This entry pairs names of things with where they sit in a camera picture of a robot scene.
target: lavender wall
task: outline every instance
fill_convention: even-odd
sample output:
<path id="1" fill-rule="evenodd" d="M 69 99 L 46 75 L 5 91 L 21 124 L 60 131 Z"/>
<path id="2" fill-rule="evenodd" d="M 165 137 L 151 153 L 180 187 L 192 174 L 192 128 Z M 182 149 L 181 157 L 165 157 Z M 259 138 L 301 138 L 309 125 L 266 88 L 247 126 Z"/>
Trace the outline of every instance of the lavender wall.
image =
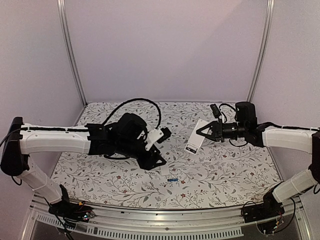
<path id="1" fill-rule="evenodd" d="M 266 8 L 266 0 L 66 1 L 88 101 L 245 100 Z"/>
<path id="2" fill-rule="evenodd" d="M 82 110 L 63 40 L 57 2 L 0 2 L 0 139 L 12 119 L 37 125 L 70 126 Z M 56 153 L 38 154 L 48 174 Z M 0 239 L 19 239 L 32 191 L 0 172 Z"/>
<path id="3" fill-rule="evenodd" d="M 320 126 L 320 2 L 276 1 L 268 47 L 253 102 L 260 122 Z M 307 168 L 311 157 L 274 148 L 285 179 Z M 302 197 L 314 239 L 320 239 L 319 195 Z"/>

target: floral tablecloth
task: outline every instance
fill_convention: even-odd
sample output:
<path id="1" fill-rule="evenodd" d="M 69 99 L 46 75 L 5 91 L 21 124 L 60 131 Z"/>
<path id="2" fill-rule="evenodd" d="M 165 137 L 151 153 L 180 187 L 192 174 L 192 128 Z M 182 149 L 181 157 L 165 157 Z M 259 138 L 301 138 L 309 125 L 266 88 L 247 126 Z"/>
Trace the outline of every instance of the floral tablecloth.
<path id="1" fill-rule="evenodd" d="M 90 103 L 78 124 L 102 123 L 118 104 Z M 228 142 L 205 140 L 197 155 L 184 151 L 198 119 L 214 121 L 210 103 L 160 102 L 159 107 L 161 126 L 172 132 L 168 140 L 156 143 L 167 160 L 169 175 L 162 175 L 160 168 L 142 170 L 134 159 L 108 160 L 64 152 L 52 179 L 63 184 L 73 199 L 153 209 L 200 209 L 259 202 L 270 187 L 279 183 L 266 148 L 250 144 L 234 147 Z M 229 122 L 234 119 L 234 112 L 227 106 L 222 110 Z M 157 110 L 147 102 L 125 105 L 110 122 L 116 122 L 125 112 L 141 116 L 149 129 L 157 125 Z"/>

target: black joint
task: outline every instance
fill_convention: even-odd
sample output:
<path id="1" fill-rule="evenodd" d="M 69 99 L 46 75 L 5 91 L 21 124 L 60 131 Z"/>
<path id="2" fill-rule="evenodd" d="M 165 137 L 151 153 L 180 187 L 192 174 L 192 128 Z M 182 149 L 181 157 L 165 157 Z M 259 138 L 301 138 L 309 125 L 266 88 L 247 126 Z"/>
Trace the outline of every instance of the black joint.
<path id="1" fill-rule="evenodd" d="M 160 130 L 163 136 L 158 141 L 156 141 L 158 144 L 161 144 L 171 136 L 171 131 L 169 130 L 169 128 L 165 127 L 165 128 L 161 128 Z"/>
<path id="2" fill-rule="evenodd" d="M 248 130 L 243 134 L 244 139 L 249 144 L 252 144 L 253 146 L 263 148 L 264 147 L 264 141 L 263 141 L 262 135 L 263 135 L 263 132 L 268 127 L 270 127 L 269 124 L 262 124 L 262 125 L 259 125 L 257 128 L 255 128 L 253 130 Z"/>
<path id="3" fill-rule="evenodd" d="M 320 131 L 312 134 L 312 163 L 309 169 L 313 178 L 320 183 Z"/>
<path id="4" fill-rule="evenodd" d="M 109 133 L 106 126 L 103 124 L 89 123 L 85 125 L 89 130 L 90 136 L 88 140 L 91 141 L 89 155 L 108 155 L 111 156 L 115 153 L 114 144 L 110 143 Z"/>
<path id="5" fill-rule="evenodd" d="M 23 118 L 17 116 L 13 119 L 8 134 L 21 128 Z M 20 140 L 22 136 L 20 131 L 11 133 L 4 142 L 0 168 L 9 176 L 18 176 L 25 170 L 29 170 L 28 158 L 29 155 L 21 153 Z"/>
<path id="6" fill-rule="evenodd" d="M 256 108 L 255 105 L 248 101 L 241 101 L 235 104 L 235 120 L 237 122 L 250 123 L 251 129 L 257 126 Z"/>
<path id="7" fill-rule="evenodd" d="M 49 213 L 74 221 L 88 222 L 86 214 L 92 212 L 92 207 L 70 202 L 66 188 L 63 185 L 60 185 L 60 188 L 62 191 L 61 201 L 51 204 Z"/>
<path id="8" fill-rule="evenodd" d="M 244 206 L 241 215 L 245 223 L 251 223 L 276 217 L 279 213 L 284 214 L 285 209 L 281 202 L 277 202 L 273 196 L 273 191 L 277 187 L 273 187 L 263 196 L 263 203 L 250 206 Z"/>
<path id="9" fill-rule="evenodd" d="M 212 110 L 213 116 L 218 119 L 221 116 L 221 112 L 216 104 L 211 104 L 210 108 Z"/>

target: black cable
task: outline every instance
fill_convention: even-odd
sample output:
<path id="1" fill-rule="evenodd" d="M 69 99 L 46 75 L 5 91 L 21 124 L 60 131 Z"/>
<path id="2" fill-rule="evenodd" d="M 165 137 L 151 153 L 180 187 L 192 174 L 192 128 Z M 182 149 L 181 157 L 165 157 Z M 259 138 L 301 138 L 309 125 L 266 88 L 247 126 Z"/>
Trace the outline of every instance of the black cable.
<path id="1" fill-rule="evenodd" d="M 103 155 L 104 158 L 110 159 L 110 160 L 126 160 L 129 159 L 130 157 L 128 156 L 123 156 L 123 157 L 113 157 L 113 156 L 108 156 L 108 155 Z"/>
<path id="2" fill-rule="evenodd" d="M 11 176 L 12 180 L 14 181 L 15 184 L 17 184 L 18 186 L 22 185 L 22 180 L 20 179 L 20 183 L 18 183 L 15 179 L 14 176 Z"/>
<path id="3" fill-rule="evenodd" d="M 313 188 L 313 194 L 318 194 L 320 192 L 320 188 L 316 191 L 317 185 L 314 186 Z"/>
<path id="4" fill-rule="evenodd" d="M 269 126 L 273 126 L 278 129 L 310 130 L 310 131 L 319 131 L 320 130 L 319 128 L 307 128 L 307 127 L 300 127 L 300 126 L 280 126 L 280 125 L 274 124 L 273 122 L 270 122 L 270 121 L 258 124 L 258 126 L 260 126 L 260 125 L 269 125 Z"/>
<path id="5" fill-rule="evenodd" d="M 83 220 L 71 220 L 71 219 L 68 219 L 65 217 L 63 217 L 63 220 L 64 220 L 64 224 L 71 227 L 71 228 L 76 228 L 77 223 L 83 221 Z"/>
<path id="6" fill-rule="evenodd" d="M 227 107 L 231 108 L 233 111 L 236 112 L 236 109 L 235 109 L 233 106 L 231 106 L 230 104 L 228 104 L 228 103 L 221 103 L 221 104 L 219 105 L 219 109 L 220 109 L 221 106 L 227 106 Z"/>
<path id="7" fill-rule="evenodd" d="M 224 114 L 223 111 L 220 111 L 220 113 L 224 116 L 224 119 L 225 119 L 224 124 L 225 124 L 228 121 L 227 116 Z"/>
<path id="8" fill-rule="evenodd" d="M 246 145 L 248 144 L 248 142 L 246 141 L 245 144 L 243 144 L 243 145 L 234 145 L 234 144 L 231 142 L 231 138 L 229 138 L 229 143 L 230 143 L 232 146 L 237 147 L 237 148 L 244 147 L 244 146 L 246 146 Z"/>
<path id="9" fill-rule="evenodd" d="M 31 126 L 25 127 L 26 130 L 31 131 L 59 131 L 59 132 L 89 132 L 89 129 L 83 128 L 63 128 L 63 127 L 43 127 L 43 126 Z"/>
<path id="10" fill-rule="evenodd" d="M 9 132 L 9 133 L 2 139 L 2 141 L 0 142 L 0 148 L 1 148 L 2 144 L 4 144 L 5 141 L 10 137 L 11 134 L 16 133 L 16 132 L 21 131 L 21 130 L 27 130 L 27 128 L 26 128 L 26 127 L 23 127 L 23 128 L 19 128 L 19 129 L 16 129 L 16 130 L 13 130 L 13 131 Z"/>
<path id="11" fill-rule="evenodd" d="M 231 106 L 230 104 L 228 104 L 228 103 L 221 103 L 221 104 L 219 105 L 219 110 L 220 110 L 220 113 L 224 116 L 224 119 L 225 119 L 224 124 L 225 124 L 225 123 L 228 121 L 228 119 L 227 119 L 227 116 L 224 114 L 224 112 L 221 111 L 221 106 L 227 106 L 227 107 L 231 108 L 235 113 L 237 113 L 237 112 L 236 112 L 236 109 L 235 109 L 233 106 Z"/>
<path id="12" fill-rule="evenodd" d="M 242 216 L 242 217 L 245 217 L 245 215 L 244 215 L 244 209 L 245 209 L 245 206 L 246 206 L 248 203 L 253 203 L 254 205 L 257 206 L 257 204 L 256 204 L 254 201 L 247 201 L 245 204 L 243 204 L 243 206 L 242 206 L 242 208 L 241 208 L 241 216 Z"/>
<path id="13" fill-rule="evenodd" d="M 288 223 L 284 228 L 281 228 L 279 231 L 276 230 L 276 231 L 274 232 L 275 234 L 280 233 L 280 232 L 282 232 L 283 230 L 285 230 L 287 227 L 289 227 L 289 225 L 291 224 L 291 222 L 292 222 L 292 221 L 294 220 L 294 218 L 295 218 L 295 215 L 296 215 L 296 203 L 295 203 L 295 200 L 294 200 L 292 197 L 290 197 L 290 199 L 291 199 L 291 201 L 293 202 L 293 214 L 292 214 L 292 217 L 291 217 L 289 223 Z"/>
<path id="14" fill-rule="evenodd" d="M 74 238 L 70 235 L 71 231 L 69 231 L 66 227 L 66 225 L 61 221 L 61 219 L 58 217 L 56 214 L 56 211 L 52 208 L 51 204 L 47 201 L 47 199 L 44 199 L 46 201 L 46 204 L 48 204 L 49 208 L 53 212 L 53 215 L 56 217 L 56 219 L 59 221 L 59 223 L 63 226 L 64 228 L 64 234 L 69 240 L 74 240 Z"/>
<path id="15" fill-rule="evenodd" d="M 110 115 L 103 121 L 102 125 L 105 125 L 109 119 L 115 114 L 116 111 L 118 111 L 122 106 L 128 104 L 128 103 L 132 103 L 132 102 L 141 102 L 141 101 L 145 101 L 145 102 L 148 102 L 152 105 L 155 106 L 155 108 L 157 109 L 158 111 L 158 114 L 159 114 L 159 119 L 158 119 L 158 123 L 156 125 L 156 129 L 160 126 L 160 123 L 161 123 L 161 110 L 159 108 L 159 106 L 154 102 L 154 101 L 151 101 L 149 99 L 146 99 L 146 98 L 133 98 L 133 99 L 130 99 L 128 101 L 124 101 L 123 103 L 121 103 L 119 106 L 117 106 L 111 113 Z"/>

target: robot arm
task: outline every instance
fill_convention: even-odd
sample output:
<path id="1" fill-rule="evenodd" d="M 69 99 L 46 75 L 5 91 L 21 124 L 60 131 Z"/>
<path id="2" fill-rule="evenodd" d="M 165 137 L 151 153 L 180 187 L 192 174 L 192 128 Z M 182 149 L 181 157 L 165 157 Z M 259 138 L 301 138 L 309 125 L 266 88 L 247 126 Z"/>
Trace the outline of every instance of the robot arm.
<path id="1" fill-rule="evenodd" d="M 76 127 L 36 126 L 16 117 L 4 142 L 1 170 L 26 182 L 50 204 L 50 213 L 74 221 L 88 221 L 94 216 L 91 207 L 69 201 L 63 185 L 52 181 L 29 154 L 39 152 L 75 152 L 88 155 L 118 153 L 137 160 L 141 169 L 151 170 L 166 164 L 154 145 L 170 137 L 168 128 L 147 131 L 139 116 L 125 113 L 118 122 L 108 125 L 87 124 Z"/>
<path id="2" fill-rule="evenodd" d="M 312 163 L 308 169 L 272 188 L 263 196 L 262 204 L 244 207 L 246 222 L 275 217 L 278 212 L 283 214 L 283 201 L 305 193 L 312 186 L 320 183 L 320 131 L 318 128 L 278 126 L 271 122 L 257 124 L 255 106 L 249 102 L 236 103 L 236 122 L 223 123 L 218 107 L 215 104 L 210 107 L 217 121 L 210 122 L 192 132 L 185 148 L 192 154 L 196 152 L 190 151 L 188 147 L 199 148 L 204 138 L 215 142 L 244 138 L 256 147 L 280 147 L 312 155 Z"/>

